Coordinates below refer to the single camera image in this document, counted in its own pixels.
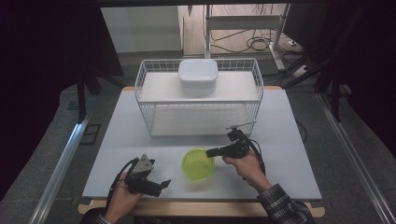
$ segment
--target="person's right hand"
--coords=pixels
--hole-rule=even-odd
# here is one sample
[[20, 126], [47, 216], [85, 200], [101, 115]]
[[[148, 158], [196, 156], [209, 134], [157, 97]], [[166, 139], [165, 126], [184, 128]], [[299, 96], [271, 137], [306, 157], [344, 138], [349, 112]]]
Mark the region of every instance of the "person's right hand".
[[244, 177], [247, 183], [257, 190], [259, 194], [272, 187], [271, 183], [262, 172], [259, 160], [253, 150], [250, 150], [247, 155], [241, 159], [223, 157], [223, 160], [225, 163], [233, 165], [236, 172]]

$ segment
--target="white container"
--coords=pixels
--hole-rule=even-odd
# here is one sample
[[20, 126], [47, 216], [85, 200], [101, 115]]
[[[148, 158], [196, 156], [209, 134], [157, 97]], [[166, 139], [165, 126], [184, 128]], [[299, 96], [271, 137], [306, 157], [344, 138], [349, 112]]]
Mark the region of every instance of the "white container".
[[180, 88], [187, 94], [209, 94], [216, 88], [218, 64], [213, 59], [183, 60], [178, 68]]

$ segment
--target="green bowl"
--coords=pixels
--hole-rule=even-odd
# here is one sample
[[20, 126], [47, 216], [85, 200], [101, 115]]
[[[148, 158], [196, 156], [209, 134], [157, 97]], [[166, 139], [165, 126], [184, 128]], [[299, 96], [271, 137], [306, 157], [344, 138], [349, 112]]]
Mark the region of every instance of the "green bowl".
[[206, 156], [203, 147], [188, 151], [181, 162], [181, 168], [191, 181], [206, 179], [215, 169], [215, 160]]

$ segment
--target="person's left hand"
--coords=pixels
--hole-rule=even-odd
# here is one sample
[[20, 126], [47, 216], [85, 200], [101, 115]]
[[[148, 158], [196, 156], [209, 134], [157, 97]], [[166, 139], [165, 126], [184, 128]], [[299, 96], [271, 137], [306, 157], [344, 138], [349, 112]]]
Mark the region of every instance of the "person's left hand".
[[117, 183], [113, 197], [108, 206], [105, 219], [113, 224], [120, 221], [121, 218], [127, 216], [132, 212], [137, 202], [143, 196], [143, 193], [131, 193], [128, 190], [128, 186], [124, 182], [126, 173], [123, 173], [120, 177], [119, 183]]

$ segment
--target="white shelf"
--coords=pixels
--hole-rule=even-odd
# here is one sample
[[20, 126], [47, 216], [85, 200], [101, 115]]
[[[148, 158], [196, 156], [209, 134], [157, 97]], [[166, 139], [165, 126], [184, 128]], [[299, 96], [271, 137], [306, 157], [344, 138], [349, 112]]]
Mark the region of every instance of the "white shelf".
[[260, 101], [250, 71], [219, 71], [215, 91], [205, 96], [184, 93], [177, 72], [147, 72], [139, 99], [139, 103], [232, 101]]

